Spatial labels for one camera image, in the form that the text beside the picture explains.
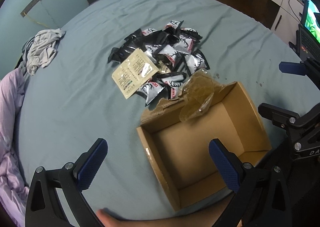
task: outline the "silver screw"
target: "silver screw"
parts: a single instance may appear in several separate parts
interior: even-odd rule
[[[37,172],[37,173],[40,173],[40,172],[42,172],[42,170],[43,170],[43,167],[42,167],[42,166],[39,166],[39,167],[37,167],[36,172]]]
[[[276,171],[277,173],[280,173],[281,172],[281,169],[279,168],[279,166],[275,166],[273,168],[274,171]]]
[[[295,143],[294,149],[299,151],[301,149],[301,144],[299,142]]]
[[[243,163],[243,167],[246,168],[246,169],[251,169],[252,168],[252,165],[248,162],[245,162]]]
[[[295,119],[294,117],[291,117],[291,118],[289,119],[289,121],[290,121],[290,123],[295,123],[295,122],[296,122],[296,119]]]
[[[73,167],[73,163],[69,162],[66,163],[66,165],[64,166],[66,169],[71,169]]]

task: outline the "bed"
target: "bed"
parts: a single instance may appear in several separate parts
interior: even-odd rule
[[[180,212],[174,212],[144,154],[136,132],[145,100],[125,100],[107,64],[113,47],[138,28],[162,28],[170,20],[203,36],[200,49],[221,83],[241,81],[255,105],[267,102],[299,114],[319,102],[320,92],[307,78],[282,74],[281,61],[298,56],[269,29],[215,0],[100,0],[62,29],[58,54],[29,77],[16,121],[16,151],[30,184],[35,169],[61,168],[87,151],[97,138],[109,152],[84,196],[93,210],[106,208],[117,218],[145,220],[194,212],[225,197],[224,189]],[[273,147],[284,132],[264,125]],[[70,223],[77,226],[59,193]]]

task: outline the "pile of snack packets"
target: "pile of snack packets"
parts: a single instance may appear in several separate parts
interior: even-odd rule
[[[124,39],[120,48],[114,47],[109,55],[108,63],[122,63],[140,48],[159,69],[136,91],[146,99],[146,105],[164,89],[169,100],[175,99],[187,74],[191,76],[201,68],[210,69],[204,54],[196,47],[202,36],[192,28],[181,28],[182,23],[172,20],[163,30],[139,28]]]

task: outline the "clear packing tape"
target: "clear packing tape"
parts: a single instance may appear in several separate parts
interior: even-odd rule
[[[205,114],[214,94],[225,87],[226,85],[215,81],[207,70],[196,71],[179,89],[179,98],[183,98],[187,103],[180,112],[180,121],[187,121]]]

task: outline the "wall socket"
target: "wall socket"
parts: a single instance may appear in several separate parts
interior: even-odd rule
[[[20,15],[24,18],[25,14],[28,14],[28,12],[39,2],[40,0],[32,0],[23,11],[21,11]]]

